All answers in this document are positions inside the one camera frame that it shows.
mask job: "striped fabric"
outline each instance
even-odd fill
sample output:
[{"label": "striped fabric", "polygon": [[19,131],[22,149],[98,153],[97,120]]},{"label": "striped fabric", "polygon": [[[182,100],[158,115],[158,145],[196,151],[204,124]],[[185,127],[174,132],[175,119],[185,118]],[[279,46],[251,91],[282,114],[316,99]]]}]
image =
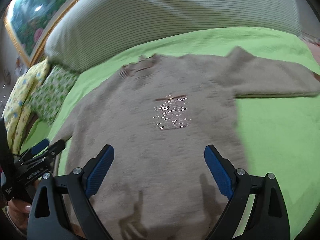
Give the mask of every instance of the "striped fabric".
[{"label": "striped fabric", "polygon": [[197,30],[256,26],[300,35],[295,0],[79,0],[45,53],[83,72],[130,47]]}]

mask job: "person's hand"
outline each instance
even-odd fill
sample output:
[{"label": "person's hand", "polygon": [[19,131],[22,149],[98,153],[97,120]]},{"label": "person's hand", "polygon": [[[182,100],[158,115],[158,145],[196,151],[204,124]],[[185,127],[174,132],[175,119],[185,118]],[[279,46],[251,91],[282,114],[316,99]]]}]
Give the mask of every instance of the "person's hand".
[{"label": "person's hand", "polygon": [[[36,180],[34,186],[37,187],[39,180]],[[8,213],[13,223],[21,231],[26,231],[28,227],[29,213],[31,204],[20,199],[12,199],[8,202]]]}]

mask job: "green bed sheet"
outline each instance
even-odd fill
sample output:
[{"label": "green bed sheet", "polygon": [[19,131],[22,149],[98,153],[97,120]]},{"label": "green bed sheet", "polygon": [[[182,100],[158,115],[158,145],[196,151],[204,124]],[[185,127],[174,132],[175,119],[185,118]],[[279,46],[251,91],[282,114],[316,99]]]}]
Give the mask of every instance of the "green bed sheet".
[{"label": "green bed sheet", "polygon": [[[41,122],[24,148],[44,137],[50,140],[76,103],[122,65],[154,53],[181,56],[188,53],[225,56],[241,46],[258,57],[300,63],[320,74],[308,47],[292,34],[266,28],[234,27],[185,33],[128,49],[79,76],[51,128]],[[237,99],[238,133],[245,148],[248,172],[273,172],[287,206],[291,239],[306,225],[320,202],[320,96],[315,98]],[[61,155],[64,174],[70,142]],[[244,223],[238,228],[242,231]]]}]

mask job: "pink flower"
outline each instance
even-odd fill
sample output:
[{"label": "pink flower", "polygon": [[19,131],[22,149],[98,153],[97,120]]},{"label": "pink flower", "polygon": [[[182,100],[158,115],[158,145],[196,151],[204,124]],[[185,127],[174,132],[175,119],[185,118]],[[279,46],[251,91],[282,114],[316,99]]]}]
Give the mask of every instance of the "pink flower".
[{"label": "pink flower", "polygon": [[37,42],[39,40],[39,38],[41,37],[43,31],[44,30],[42,28],[39,28],[39,29],[36,30],[35,35],[33,36],[34,42]]}]

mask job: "fingernail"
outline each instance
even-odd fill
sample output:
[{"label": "fingernail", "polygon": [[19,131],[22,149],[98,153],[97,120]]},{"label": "fingernail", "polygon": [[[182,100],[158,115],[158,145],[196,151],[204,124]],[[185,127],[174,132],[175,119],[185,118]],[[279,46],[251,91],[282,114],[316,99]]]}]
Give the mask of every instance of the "fingernail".
[{"label": "fingernail", "polygon": [[31,205],[26,205],[25,209],[26,209],[27,212],[30,212],[31,211]]}]

